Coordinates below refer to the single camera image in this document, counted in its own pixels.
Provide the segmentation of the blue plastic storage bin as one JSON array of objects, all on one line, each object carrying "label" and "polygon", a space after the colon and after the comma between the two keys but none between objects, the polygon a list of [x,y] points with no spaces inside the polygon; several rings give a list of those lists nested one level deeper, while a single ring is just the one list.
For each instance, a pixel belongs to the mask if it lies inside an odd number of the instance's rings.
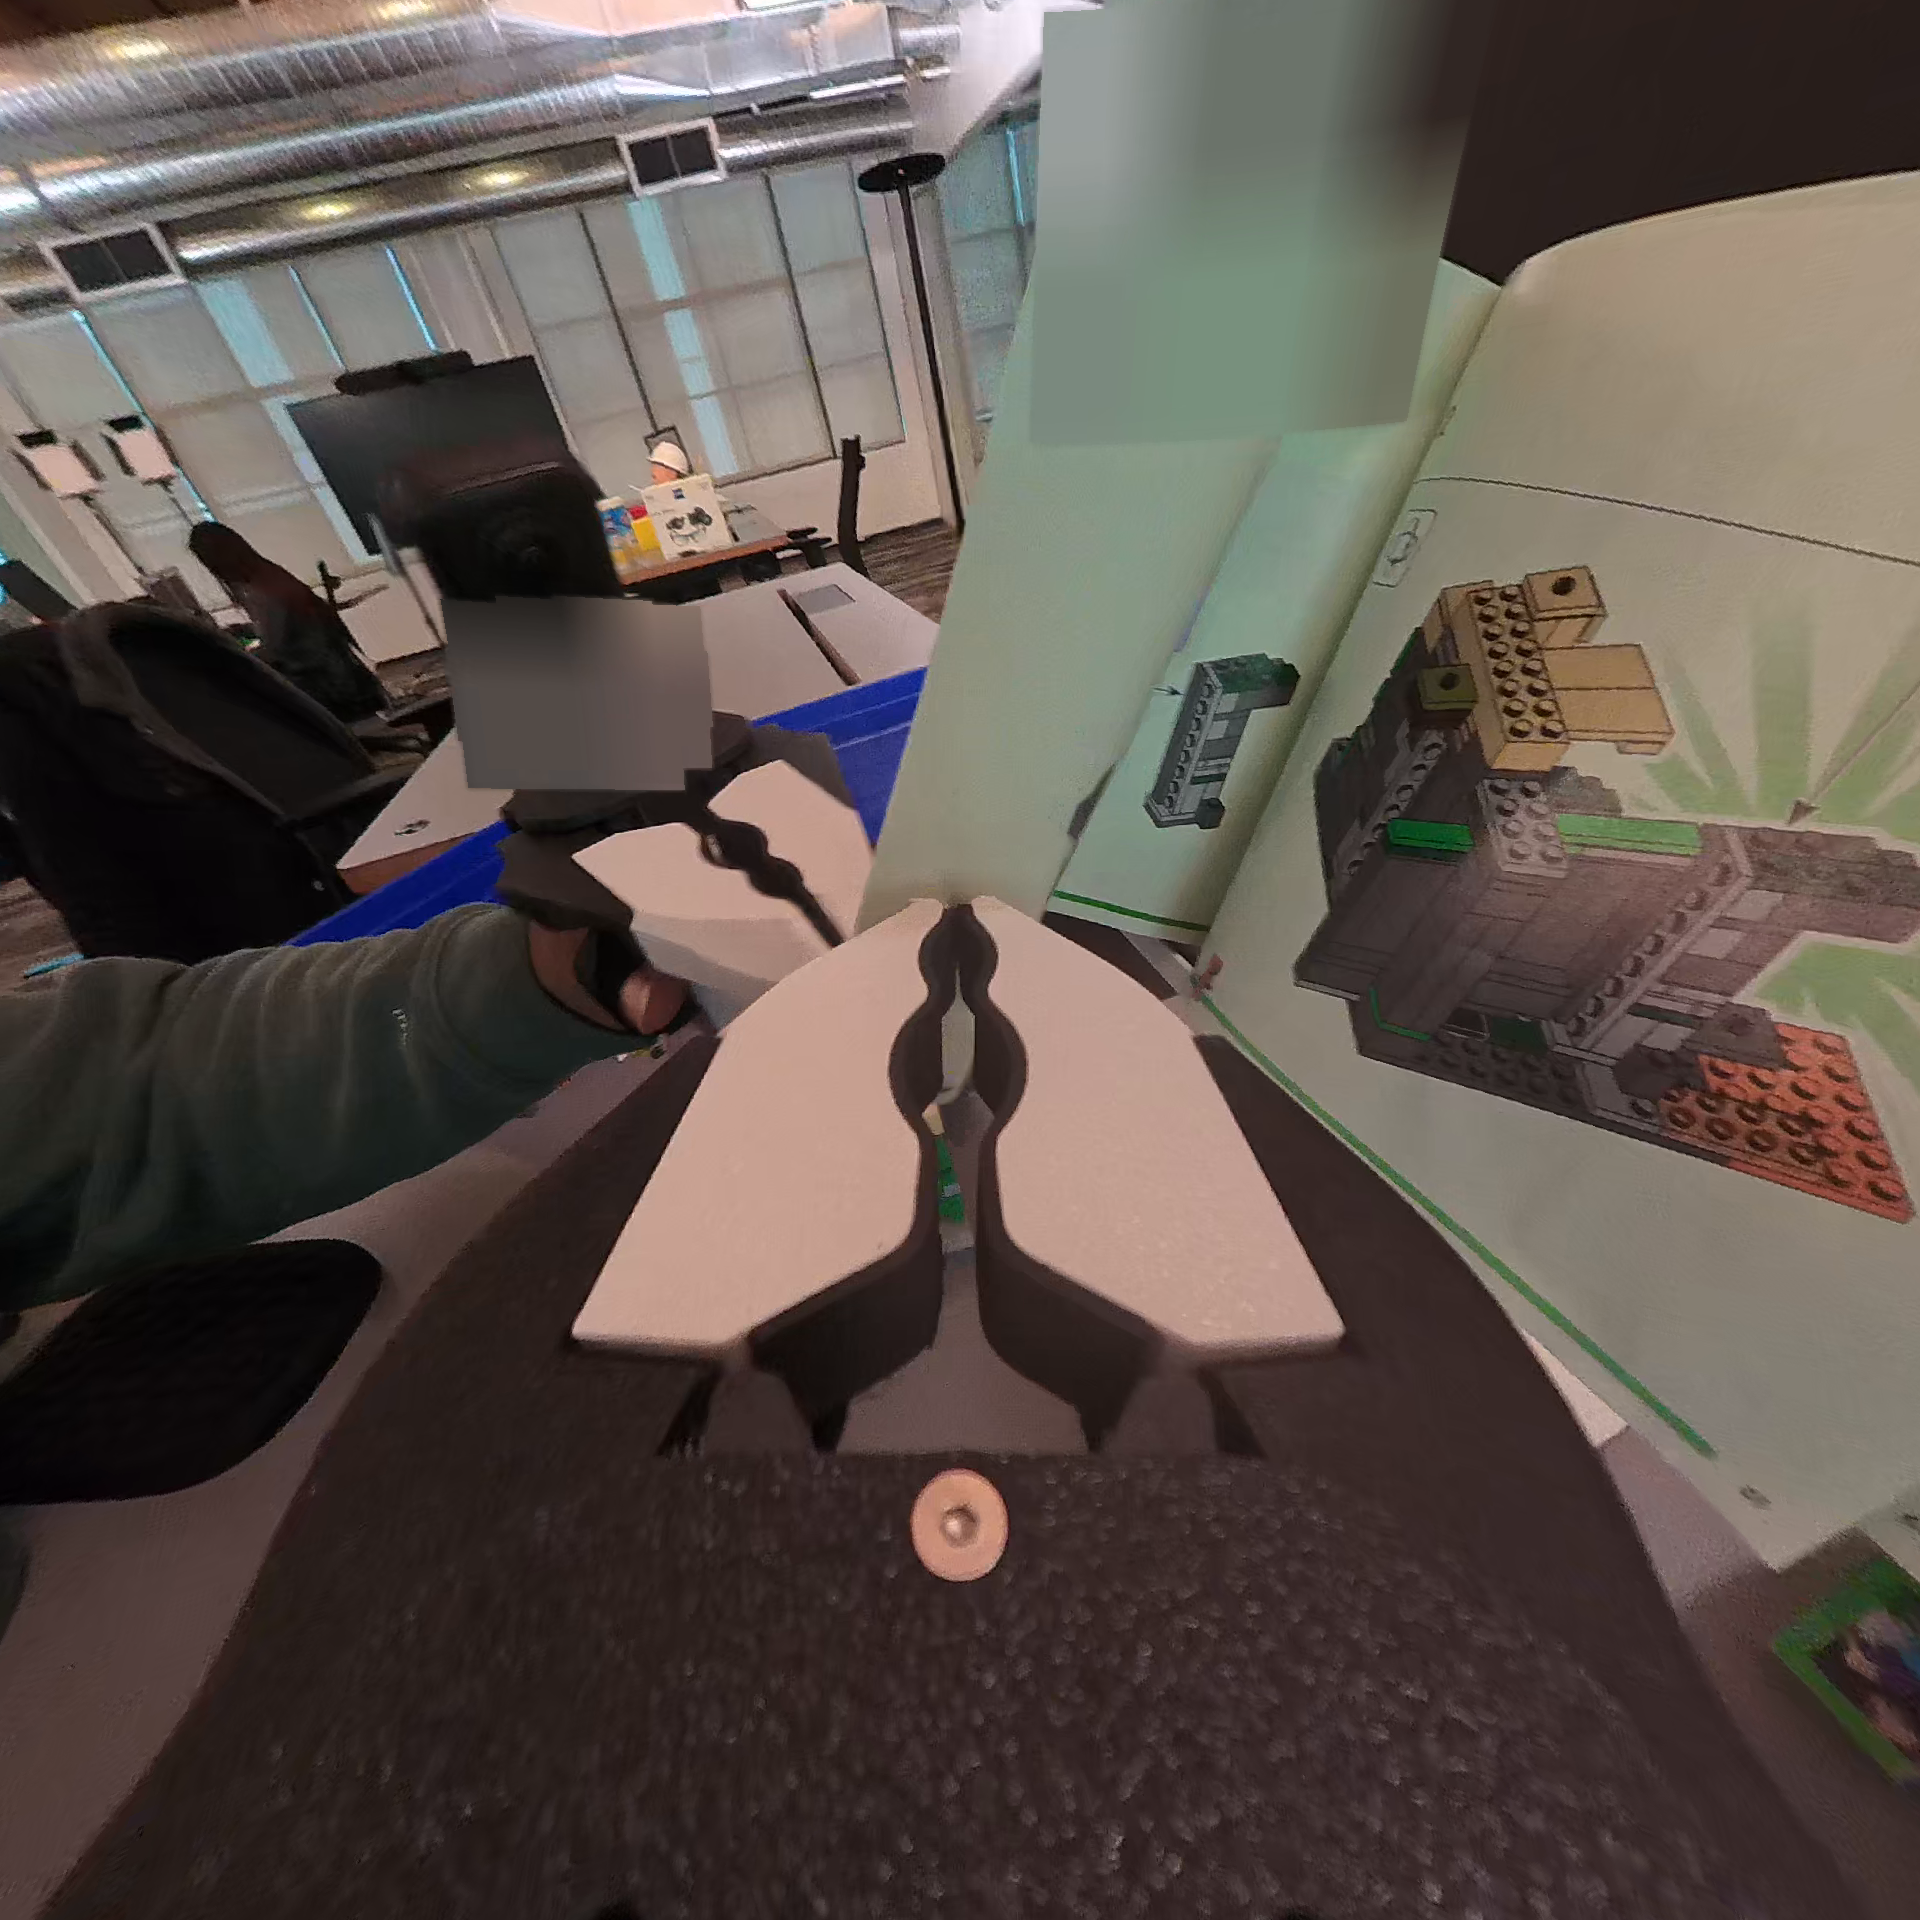
[{"label": "blue plastic storage bin", "polygon": [[[850,802],[870,843],[880,838],[924,678],[926,670],[909,670],[760,718],[766,727],[816,734],[831,743]],[[506,823],[468,834],[296,932],[288,947],[378,938],[397,929],[418,929],[460,905],[491,905],[500,876],[499,845],[508,834]]]}]

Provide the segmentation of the large black display screen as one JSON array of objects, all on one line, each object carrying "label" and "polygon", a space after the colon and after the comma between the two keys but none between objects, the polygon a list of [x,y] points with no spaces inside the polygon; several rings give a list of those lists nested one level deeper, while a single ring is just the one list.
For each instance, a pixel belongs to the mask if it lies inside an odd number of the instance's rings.
[{"label": "large black display screen", "polygon": [[395,469],[426,458],[572,444],[532,354],[454,363],[454,354],[371,367],[335,390],[285,407],[358,545],[378,550],[378,497]]}]

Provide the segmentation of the brown side table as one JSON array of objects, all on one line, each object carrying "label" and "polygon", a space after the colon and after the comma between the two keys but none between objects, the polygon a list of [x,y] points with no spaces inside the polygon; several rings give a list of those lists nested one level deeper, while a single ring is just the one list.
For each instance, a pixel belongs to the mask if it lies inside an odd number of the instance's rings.
[{"label": "brown side table", "polygon": [[650,606],[690,606],[720,595],[728,580],[744,586],[773,580],[789,547],[790,541],[782,530],[684,556],[670,556],[655,545],[640,550],[640,565],[616,591]]}]

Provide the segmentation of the black flat panel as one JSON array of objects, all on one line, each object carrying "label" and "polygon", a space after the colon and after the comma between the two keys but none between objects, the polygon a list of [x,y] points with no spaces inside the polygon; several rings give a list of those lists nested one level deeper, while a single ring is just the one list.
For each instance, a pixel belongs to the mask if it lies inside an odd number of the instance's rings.
[{"label": "black flat panel", "polygon": [[1916,3],[1509,3],[1443,255],[1502,282],[1584,234],[1916,164]]}]

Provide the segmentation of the person's left forearm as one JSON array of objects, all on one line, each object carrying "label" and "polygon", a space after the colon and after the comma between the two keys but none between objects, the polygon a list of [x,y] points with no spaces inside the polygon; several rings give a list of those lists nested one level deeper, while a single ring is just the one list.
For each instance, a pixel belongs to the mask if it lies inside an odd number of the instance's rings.
[{"label": "person's left forearm", "polygon": [[551,1002],[508,905],[3,997],[3,1307],[228,1252],[429,1171],[631,1050]]}]

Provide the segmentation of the large silver ventilation duct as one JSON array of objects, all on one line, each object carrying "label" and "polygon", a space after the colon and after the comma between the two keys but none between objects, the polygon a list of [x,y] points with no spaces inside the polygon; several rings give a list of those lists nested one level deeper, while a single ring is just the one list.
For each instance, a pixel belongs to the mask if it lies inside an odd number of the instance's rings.
[{"label": "large silver ventilation duct", "polygon": [[987,54],[1010,5],[380,3],[230,7],[5,49],[5,139],[292,130],[582,89],[613,109],[782,103]]}]

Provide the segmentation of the person's left hand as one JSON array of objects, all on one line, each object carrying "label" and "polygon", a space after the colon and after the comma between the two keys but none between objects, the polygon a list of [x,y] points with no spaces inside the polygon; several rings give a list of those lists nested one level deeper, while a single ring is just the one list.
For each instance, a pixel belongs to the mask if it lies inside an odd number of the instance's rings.
[{"label": "person's left hand", "polygon": [[531,921],[525,943],[539,989],[608,1034],[650,1039],[698,1012],[687,982],[655,971],[629,932]]}]

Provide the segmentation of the grey desk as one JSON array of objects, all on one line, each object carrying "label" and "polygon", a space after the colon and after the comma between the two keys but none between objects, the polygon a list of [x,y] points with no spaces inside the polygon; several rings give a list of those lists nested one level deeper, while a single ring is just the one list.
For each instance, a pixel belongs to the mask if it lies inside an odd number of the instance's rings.
[{"label": "grey desk", "polygon": [[[34,1915],[176,1727],[250,1595],[274,1529],[368,1366],[451,1259],[660,1069],[579,1071],[524,1118],[426,1174],[299,1221],[381,1261],[381,1292],[338,1364],[267,1446],[226,1477],[125,1503],[7,1516],[27,1578],[3,1653],[5,1915]],[[1872,1551],[1844,1534],[1766,1569],[1652,1444],[1532,1340],[1626,1503],[1695,1657],[1744,1739],[1821,1838],[1870,1915],[1916,1915],[1916,1796],[1887,1785],[1768,1653],[1771,1634]]]}]

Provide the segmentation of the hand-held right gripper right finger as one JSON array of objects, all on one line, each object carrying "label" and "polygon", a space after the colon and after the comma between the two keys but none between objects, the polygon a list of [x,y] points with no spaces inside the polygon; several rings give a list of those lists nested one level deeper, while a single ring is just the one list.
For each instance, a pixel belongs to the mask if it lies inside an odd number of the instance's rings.
[{"label": "hand-held right gripper right finger", "polygon": [[976,1036],[1014,1044],[991,1151],[1014,1271],[1186,1361],[1336,1346],[1339,1313],[1188,1023],[1008,903],[971,914],[991,961]]}]

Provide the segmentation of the instruction booklet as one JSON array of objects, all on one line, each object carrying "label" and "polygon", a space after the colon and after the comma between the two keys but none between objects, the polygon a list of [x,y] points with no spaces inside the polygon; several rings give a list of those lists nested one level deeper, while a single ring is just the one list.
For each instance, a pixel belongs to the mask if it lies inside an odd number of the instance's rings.
[{"label": "instruction booklet", "polygon": [[1032,5],[1036,244],[856,923],[1199,1027],[1781,1565],[1916,1492],[1916,177],[1434,267],[1349,30]]}]

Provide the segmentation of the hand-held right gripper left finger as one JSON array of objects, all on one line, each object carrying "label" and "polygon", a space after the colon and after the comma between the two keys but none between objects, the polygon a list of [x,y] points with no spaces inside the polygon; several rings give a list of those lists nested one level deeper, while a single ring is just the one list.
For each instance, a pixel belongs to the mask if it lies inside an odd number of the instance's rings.
[{"label": "hand-held right gripper left finger", "polygon": [[893,1046],[928,1003],[914,901],[808,961],[722,1031],[579,1310],[588,1349],[720,1361],[898,1247],[922,1174]]}]

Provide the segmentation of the black floor lamp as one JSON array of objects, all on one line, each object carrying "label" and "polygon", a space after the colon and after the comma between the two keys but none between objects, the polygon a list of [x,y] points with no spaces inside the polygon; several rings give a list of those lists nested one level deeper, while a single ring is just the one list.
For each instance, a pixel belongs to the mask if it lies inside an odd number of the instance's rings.
[{"label": "black floor lamp", "polygon": [[924,347],[926,372],[928,372],[928,395],[931,395],[935,426],[938,426],[938,433],[939,433],[939,449],[942,449],[942,458],[943,458],[943,479],[946,479],[946,493],[949,493],[949,506],[950,506],[949,519],[950,519],[950,527],[952,527],[956,540],[964,540],[966,527],[968,527],[966,501],[964,501],[964,489],[962,489],[962,479],[959,479],[959,474],[958,474],[952,422],[950,422],[949,403],[946,403],[946,383],[943,383],[943,371],[942,371],[942,358],[939,358],[939,341],[938,341],[938,327],[935,327],[935,321],[932,321],[926,261],[924,261],[924,250],[922,250],[922,222],[919,222],[919,212],[916,212],[916,191],[924,189],[926,186],[938,182],[942,171],[943,171],[943,157],[939,153],[935,153],[935,150],[908,150],[908,153],[900,153],[900,156],[877,161],[870,167],[866,167],[855,179],[855,188],[863,196],[895,201],[895,209],[900,212],[908,271],[909,271],[914,307],[916,307],[916,316],[919,316],[919,333],[922,333],[922,347]]}]

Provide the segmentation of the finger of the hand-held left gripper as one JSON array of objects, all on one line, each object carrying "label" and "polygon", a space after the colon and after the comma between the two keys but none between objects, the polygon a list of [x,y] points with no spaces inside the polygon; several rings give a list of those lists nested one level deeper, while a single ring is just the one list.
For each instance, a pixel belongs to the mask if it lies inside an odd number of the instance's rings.
[{"label": "finger of the hand-held left gripper", "polygon": [[687,982],[712,1029],[829,950],[799,907],[709,861],[682,823],[615,831],[572,859],[624,907],[655,971]]},{"label": "finger of the hand-held left gripper", "polygon": [[870,838],[852,804],[790,761],[773,759],[724,785],[695,834],[712,914],[798,948],[834,948],[856,929]]}]

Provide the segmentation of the green toy set box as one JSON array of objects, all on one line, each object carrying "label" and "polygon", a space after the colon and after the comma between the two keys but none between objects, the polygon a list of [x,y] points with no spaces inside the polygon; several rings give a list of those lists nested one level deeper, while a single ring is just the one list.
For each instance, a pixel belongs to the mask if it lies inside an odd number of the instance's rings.
[{"label": "green toy set box", "polygon": [[1918,1583],[1876,1554],[1771,1641],[1775,1661],[1893,1785],[1918,1790]]}]

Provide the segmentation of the slim silver ventilation duct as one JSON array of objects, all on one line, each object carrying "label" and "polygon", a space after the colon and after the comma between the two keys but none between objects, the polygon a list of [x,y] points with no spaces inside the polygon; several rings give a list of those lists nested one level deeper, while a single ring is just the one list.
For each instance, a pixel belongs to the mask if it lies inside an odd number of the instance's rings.
[{"label": "slim silver ventilation duct", "polygon": [[262,258],[508,220],[522,212],[622,199],[631,191],[622,148],[588,139],[551,150],[363,179],[304,189],[254,191],[192,209],[111,215],[69,238],[154,227],[186,271],[218,271]]}]

